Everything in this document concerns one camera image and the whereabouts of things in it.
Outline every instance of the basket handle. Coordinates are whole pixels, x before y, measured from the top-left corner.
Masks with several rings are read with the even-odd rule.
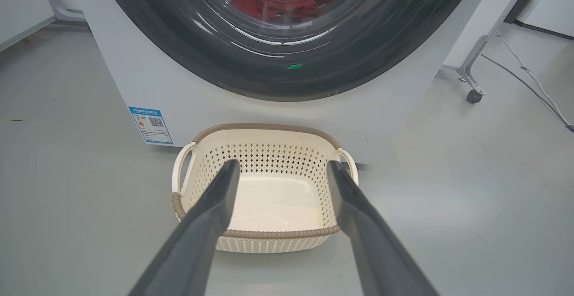
[[[351,178],[353,179],[353,182],[355,182],[355,184],[359,186],[359,171],[357,171],[357,165],[355,165],[353,157],[351,157],[351,155],[347,151],[344,151],[342,148],[339,148],[337,149],[338,161],[341,161],[341,156],[347,159],[347,164],[349,165],[349,169],[351,170]]]
[[[181,177],[181,166],[183,166],[183,161],[190,152],[193,152],[193,154],[191,155],[191,160],[189,161],[189,166],[187,167],[187,173],[185,174],[185,179],[183,181],[183,185],[181,186],[180,191],[179,181]],[[180,196],[183,196],[185,194],[185,188],[187,188],[187,183],[189,180],[189,176],[191,175],[191,169],[193,167],[193,162],[195,162],[196,155],[197,155],[196,143],[186,145],[178,153],[178,157],[176,158],[176,162],[174,163],[174,170],[172,172],[172,192],[176,192],[180,194]]]

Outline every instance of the beige plastic basket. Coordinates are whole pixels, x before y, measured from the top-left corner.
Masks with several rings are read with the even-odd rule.
[[[183,185],[184,159],[192,153]],[[223,163],[237,159],[241,175],[231,223],[216,249],[279,253],[314,248],[338,232],[326,179],[326,162],[352,157],[328,134],[299,126],[227,124],[201,132],[174,165],[174,210],[181,220]]]

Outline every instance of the brown basket rim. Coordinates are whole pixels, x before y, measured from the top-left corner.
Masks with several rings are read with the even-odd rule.
[[[323,139],[328,141],[331,145],[333,145],[335,150],[341,147],[333,137],[317,129],[306,128],[304,126],[286,126],[281,124],[260,124],[260,123],[221,124],[219,126],[213,126],[200,132],[197,136],[195,136],[193,142],[199,144],[199,142],[205,139],[205,137],[217,131],[239,130],[239,129],[279,130],[279,131],[310,133],[312,135],[322,137]],[[174,192],[172,194],[172,202],[174,203],[174,211],[176,212],[176,216],[180,221],[183,220],[183,218],[186,215],[186,212],[185,210],[183,210],[180,194]],[[226,232],[224,232],[222,236],[240,238],[240,239],[301,239],[301,238],[332,235],[334,233],[339,232],[340,230],[341,229],[339,228],[338,225],[334,225],[329,228],[303,230],[303,231],[285,231],[285,232],[226,230]]]

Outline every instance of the qr code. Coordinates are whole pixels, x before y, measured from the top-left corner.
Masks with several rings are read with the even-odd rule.
[[[164,123],[161,122],[160,118],[152,118],[150,117],[149,120],[152,122],[152,126],[159,126],[164,128]]]

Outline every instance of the blue and white sticker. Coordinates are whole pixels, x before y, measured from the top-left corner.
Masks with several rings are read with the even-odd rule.
[[[173,145],[172,137],[165,126],[164,118],[159,110],[132,108],[129,106],[131,116],[139,131],[148,143]]]

